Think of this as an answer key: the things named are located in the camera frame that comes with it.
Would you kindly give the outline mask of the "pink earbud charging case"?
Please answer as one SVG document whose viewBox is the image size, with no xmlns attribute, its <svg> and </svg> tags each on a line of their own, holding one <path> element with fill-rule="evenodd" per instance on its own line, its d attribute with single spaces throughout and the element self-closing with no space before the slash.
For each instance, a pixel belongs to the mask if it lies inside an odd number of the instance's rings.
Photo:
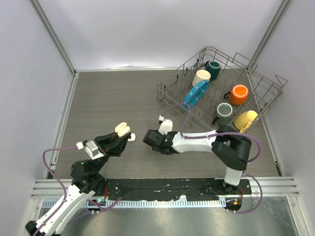
<svg viewBox="0 0 315 236">
<path fill-rule="evenodd" d="M 115 133 L 119 138 L 127 137 L 131 134 L 131 128 L 126 122 L 122 122 L 115 127 Z"/>
</svg>

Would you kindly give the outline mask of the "white earbud charging case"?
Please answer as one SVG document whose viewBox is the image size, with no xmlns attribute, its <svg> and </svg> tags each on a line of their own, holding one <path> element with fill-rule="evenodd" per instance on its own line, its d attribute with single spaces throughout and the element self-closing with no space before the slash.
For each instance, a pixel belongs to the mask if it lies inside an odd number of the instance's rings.
<svg viewBox="0 0 315 236">
<path fill-rule="evenodd" d="M 129 141 L 129 142 L 134 142 L 134 141 L 135 141 L 135 139 L 136 139 L 136 135 L 135 135 L 135 133 L 131 133 L 131 135 L 130 135 L 130 137 L 129 137 L 128 141 Z"/>
</svg>

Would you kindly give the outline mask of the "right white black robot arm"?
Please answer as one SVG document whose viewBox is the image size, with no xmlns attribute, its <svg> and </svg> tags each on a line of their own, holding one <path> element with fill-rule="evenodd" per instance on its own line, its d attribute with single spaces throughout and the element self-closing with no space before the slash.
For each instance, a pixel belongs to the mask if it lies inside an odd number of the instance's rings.
<svg viewBox="0 0 315 236">
<path fill-rule="evenodd" d="M 150 129 L 143 142 L 165 155 L 193 151 L 213 153 L 226 166 L 222 188 L 227 194 L 239 190 L 252 148 L 252 141 L 245 134 L 233 131 L 227 125 L 204 133 L 169 131 L 163 134 Z"/>
</svg>

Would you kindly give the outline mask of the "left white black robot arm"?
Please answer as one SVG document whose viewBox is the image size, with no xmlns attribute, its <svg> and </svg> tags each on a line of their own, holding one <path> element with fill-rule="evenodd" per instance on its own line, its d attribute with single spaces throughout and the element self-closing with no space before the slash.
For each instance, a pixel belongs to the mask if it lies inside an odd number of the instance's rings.
<svg viewBox="0 0 315 236">
<path fill-rule="evenodd" d="M 61 185 L 63 195 L 56 204 L 41 218 L 29 221 L 25 229 L 31 236 L 59 236 L 74 214 L 92 196 L 100 196 L 105 188 L 105 178 L 99 173 L 112 156 L 119 157 L 127 142 L 135 141 L 135 134 L 113 132 L 97 136 L 91 141 L 78 142 L 75 147 L 51 148 L 43 152 L 43 162 L 47 170 Z M 68 188 L 52 172 L 46 163 L 45 155 L 49 151 L 84 149 L 89 159 L 75 162 L 71 167 L 72 182 Z"/>
</svg>

